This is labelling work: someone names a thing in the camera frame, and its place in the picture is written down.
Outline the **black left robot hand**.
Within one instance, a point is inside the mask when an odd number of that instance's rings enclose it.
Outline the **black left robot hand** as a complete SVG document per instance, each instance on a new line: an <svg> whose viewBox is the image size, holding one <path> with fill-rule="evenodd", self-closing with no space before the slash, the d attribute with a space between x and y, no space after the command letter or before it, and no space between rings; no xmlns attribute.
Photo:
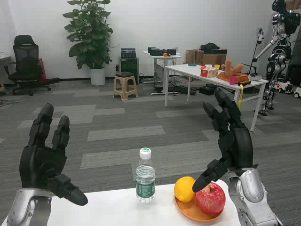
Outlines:
<svg viewBox="0 0 301 226"><path fill-rule="evenodd" d="M23 149L19 172L23 188L42 189L51 195L65 198L70 202L84 206L87 197L71 179L62 173L67 157L66 147L69 142L70 120L64 115L60 118L52 138L52 147L46 146L54 107L45 104L38 117L33 121L29 141Z"/></svg>

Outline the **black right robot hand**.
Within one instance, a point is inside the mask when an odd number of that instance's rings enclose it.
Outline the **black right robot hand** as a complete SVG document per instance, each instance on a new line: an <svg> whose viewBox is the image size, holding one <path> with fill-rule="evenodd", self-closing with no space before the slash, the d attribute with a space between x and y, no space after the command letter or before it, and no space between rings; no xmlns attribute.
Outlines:
<svg viewBox="0 0 301 226"><path fill-rule="evenodd" d="M222 111L219 112L208 102L203 108L212 120L212 126L219 132L218 146L222 153L220 159L212 160L207 169L200 174L192 186L197 193L212 181L216 182L228 171L250 168L253 166L253 144L249 129L241 121L241 112L235 103L222 90L214 91Z"/></svg>

